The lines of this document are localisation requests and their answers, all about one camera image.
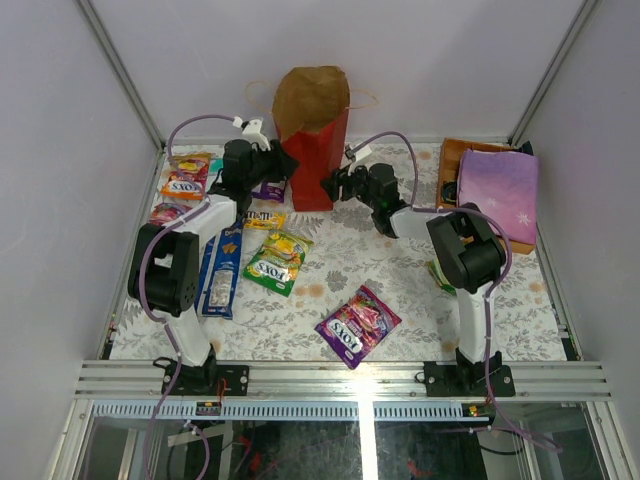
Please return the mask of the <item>purple chocolate bar wrapper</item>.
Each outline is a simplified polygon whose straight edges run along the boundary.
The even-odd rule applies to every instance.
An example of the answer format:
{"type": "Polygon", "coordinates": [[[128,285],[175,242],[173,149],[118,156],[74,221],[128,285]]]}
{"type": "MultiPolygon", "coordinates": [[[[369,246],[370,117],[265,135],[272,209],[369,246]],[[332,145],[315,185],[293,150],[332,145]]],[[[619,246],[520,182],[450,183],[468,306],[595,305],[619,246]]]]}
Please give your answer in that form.
{"type": "Polygon", "coordinates": [[[285,200],[287,181],[264,181],[252,190],[254,199],[283,203],[285,200]]]}

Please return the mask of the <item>yellow snack bar wrapper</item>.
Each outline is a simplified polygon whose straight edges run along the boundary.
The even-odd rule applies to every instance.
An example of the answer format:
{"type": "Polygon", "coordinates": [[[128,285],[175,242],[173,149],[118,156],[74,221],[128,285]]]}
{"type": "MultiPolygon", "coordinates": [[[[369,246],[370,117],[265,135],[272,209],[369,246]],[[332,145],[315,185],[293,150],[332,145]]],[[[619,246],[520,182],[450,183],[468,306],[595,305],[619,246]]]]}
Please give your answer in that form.
{"type": "Polygon", "coordinates": [[[287,220],[282,212],[249,211],[244,219],[244,227],[259,230],[281,229],[287,220]]]}

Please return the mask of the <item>red paper bag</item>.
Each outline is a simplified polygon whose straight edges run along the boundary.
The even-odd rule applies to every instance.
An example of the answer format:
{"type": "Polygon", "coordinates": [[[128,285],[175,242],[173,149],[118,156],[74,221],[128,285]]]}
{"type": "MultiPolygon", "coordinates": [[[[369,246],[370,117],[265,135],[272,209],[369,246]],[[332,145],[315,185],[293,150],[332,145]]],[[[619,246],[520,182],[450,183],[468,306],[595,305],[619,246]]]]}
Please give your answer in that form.
{"type": "Polygon", "coordinates": [[[280,81],[270,106],[256,99],[251,92],[266,82],[255,80],[244,89],[246,100],[273,119],[283,149],[299,161],[289,180],[294,210],[324,212],[333,209],[333,202],[321,182],[340,167],[346,145],[349,114],[379,103],[368,92],[370,101],[351,103],[346,73],[338,66],[305,66],[291,69],[280,81]]]}

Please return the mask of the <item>teal snack packet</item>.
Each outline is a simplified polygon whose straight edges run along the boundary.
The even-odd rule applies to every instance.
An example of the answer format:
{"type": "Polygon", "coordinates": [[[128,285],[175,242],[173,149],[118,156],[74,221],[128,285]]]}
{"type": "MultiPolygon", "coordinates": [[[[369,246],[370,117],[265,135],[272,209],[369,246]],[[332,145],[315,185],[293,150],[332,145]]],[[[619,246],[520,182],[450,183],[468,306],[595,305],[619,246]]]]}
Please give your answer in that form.
{"type": "Polygon", "coordinates": [[[209,165],[209,175],[215,176],[222,168],[223,160],[221,158],[214,158],[209,165]]]}

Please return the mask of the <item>orange Fox's candy bag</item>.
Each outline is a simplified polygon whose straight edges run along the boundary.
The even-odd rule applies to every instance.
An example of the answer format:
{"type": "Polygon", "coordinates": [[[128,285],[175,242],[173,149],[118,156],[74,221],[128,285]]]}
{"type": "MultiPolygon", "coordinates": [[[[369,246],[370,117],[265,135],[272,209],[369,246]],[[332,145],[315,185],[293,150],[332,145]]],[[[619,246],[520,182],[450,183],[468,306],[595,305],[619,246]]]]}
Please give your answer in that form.
{"type": "Polygon", "coordinates": [[[174,199],[201,200],[206,190],[210,162],[210,153],[174,156],[161,194],[174,199]]]}

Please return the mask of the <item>green Fox's candy bag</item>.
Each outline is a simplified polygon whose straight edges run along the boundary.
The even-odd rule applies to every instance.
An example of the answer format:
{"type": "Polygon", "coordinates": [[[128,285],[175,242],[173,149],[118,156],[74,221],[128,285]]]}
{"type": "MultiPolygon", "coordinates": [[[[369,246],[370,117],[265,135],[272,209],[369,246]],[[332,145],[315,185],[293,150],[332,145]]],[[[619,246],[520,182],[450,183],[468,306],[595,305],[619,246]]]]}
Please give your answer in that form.
{"type": "Polygon", "coordinates": [[[271,230],[244,268],[243,277],[288,297],[314,242],[284,230],[271,230]]]}

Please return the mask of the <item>yellow green candy bag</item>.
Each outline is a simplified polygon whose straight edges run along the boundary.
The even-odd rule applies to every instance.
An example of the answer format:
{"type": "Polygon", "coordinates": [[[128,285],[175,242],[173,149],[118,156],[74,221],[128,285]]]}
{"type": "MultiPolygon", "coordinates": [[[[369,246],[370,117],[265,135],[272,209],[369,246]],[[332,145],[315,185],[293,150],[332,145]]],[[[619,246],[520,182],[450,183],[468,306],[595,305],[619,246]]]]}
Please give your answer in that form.
{"type": "Polygon", "coordinates": [[[427,269],[429,271],[429,274],[433,278],[436,286],[440,290],[442,290],[443,292],[446,292],[451,296],[456,296],[456,290],[445,277],[438,260],[429,260],[427,262],[427,269]]]}

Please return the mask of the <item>purple Fox's candy bag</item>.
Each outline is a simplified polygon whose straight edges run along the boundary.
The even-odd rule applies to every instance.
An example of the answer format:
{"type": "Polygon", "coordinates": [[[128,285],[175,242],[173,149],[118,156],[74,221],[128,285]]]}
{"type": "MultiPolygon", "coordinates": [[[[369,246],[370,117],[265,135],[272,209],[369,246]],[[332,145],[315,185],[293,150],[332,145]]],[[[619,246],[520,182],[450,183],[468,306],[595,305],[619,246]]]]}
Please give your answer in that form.
{"type": "Polygon", "coordinates": [[[315,331],[354,370],[401,323],[385,302],[362,285],[345,304],[319,322],[315,331]]]}
{"type": "Polygon", "coordinates": [[[191,210],[192,208],[187,205],[172,202],[161,202],[151,211],[148,222],[158,226],[170,224],[180,219],[191,210]]]}

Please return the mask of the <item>blue Doritos chip bag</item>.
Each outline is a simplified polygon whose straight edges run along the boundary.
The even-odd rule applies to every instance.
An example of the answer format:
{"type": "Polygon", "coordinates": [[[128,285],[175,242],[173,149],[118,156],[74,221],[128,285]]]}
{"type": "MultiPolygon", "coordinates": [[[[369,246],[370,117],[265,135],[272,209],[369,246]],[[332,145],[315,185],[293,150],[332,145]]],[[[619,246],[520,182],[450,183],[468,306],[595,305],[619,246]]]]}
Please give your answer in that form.
{"type": "Polygon", "coordinates": [[[243,225],[236,223],[212,237],[205,245],[199,275],[196,313],[202,317],[233,318],[239,279],[243,225]]]}

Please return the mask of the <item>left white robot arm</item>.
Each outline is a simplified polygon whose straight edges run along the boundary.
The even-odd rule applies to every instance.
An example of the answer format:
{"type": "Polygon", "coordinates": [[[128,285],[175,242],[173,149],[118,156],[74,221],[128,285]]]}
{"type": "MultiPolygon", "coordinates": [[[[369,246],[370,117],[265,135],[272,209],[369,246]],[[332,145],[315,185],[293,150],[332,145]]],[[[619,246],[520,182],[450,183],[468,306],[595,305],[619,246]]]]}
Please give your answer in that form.
{"type": "Polygon", "coordinates": [[[246,216],[254,188],[290,179],[298,165],[276,139],[264,148],[247,140],[229,141],[220,177],[196,207],[164,225],[146,223],[138,231],[128,295],[162,325],[177,361],[188,366],[184,382],[197,394],[212,392],[219,381],[218,369],[207,363],[212,347],[194,307],[200,245],[246,216]]]}

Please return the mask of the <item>purple Frozen bag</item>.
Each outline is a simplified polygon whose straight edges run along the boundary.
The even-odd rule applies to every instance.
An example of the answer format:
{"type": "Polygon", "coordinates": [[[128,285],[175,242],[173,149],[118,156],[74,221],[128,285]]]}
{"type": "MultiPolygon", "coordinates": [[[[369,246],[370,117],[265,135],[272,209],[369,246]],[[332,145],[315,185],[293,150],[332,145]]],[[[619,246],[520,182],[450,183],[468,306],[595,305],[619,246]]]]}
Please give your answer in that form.
{"type": "Polygon", "coordinates": [[[533,245],[538,173],[539,160],[533,155],[468,149],[460,161],[457,203],[475,204],[499,223],[510,240],[533,245]]]}

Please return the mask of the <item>wooden tray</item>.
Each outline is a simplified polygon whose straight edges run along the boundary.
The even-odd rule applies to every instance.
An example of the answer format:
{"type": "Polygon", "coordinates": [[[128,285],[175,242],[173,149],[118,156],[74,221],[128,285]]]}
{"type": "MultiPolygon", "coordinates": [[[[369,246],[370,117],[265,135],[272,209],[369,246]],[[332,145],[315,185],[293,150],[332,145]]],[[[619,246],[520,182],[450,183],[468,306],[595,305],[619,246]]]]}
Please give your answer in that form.
{"type": "Polygon", "coordinates": [[[467,150],[477,150],[481,152],[504,152],[514,151],[514,148],[510,146],[481,143],[474,141],[467,141],[455,138],[445,138],[440,149],[439,157],[439,173],[438,173],[438,185],[436,190],[436,206],[450,209],[456,205],[447,205],[441,202],[441,187],[444,182],[456,181],[458,179],[458,173],[460,168],[460,162],[463,154],[467,150]]]}

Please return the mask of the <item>dark rolled tape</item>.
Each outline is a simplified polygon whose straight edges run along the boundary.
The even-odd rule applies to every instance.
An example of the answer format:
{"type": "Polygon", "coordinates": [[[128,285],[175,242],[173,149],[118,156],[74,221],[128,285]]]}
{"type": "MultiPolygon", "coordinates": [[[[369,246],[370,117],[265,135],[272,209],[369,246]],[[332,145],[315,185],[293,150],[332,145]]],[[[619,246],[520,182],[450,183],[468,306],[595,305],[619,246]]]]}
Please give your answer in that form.
{"type": "Polygon", "coordinates": [[[444,182],[441,187],[441,202],[447,205],[457,204],[457,182],[444,182]]]}

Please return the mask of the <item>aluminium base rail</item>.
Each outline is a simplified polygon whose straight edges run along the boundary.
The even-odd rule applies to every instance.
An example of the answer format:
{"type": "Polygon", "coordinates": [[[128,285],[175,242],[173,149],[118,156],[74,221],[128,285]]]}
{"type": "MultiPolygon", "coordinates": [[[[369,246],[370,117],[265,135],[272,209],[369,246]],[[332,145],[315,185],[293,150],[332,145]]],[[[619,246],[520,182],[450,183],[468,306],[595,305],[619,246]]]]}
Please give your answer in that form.
{"type": "MultiPolygon", "coordinates": [[[[418,362],[367,362],[350,370],[339,362],[228,361],[241,373],[224,383],[225,399],[239,392],[247,400],[432,399],[444,376],[427,374],[418,362]]],[[[157,399],[166,374],[150,361],[83,362],[77,399],[157,399]]],[[[603,367],[590,361],[511,362],[490,377],[507,402],[607,402],[613,399],[603,367]]]]}

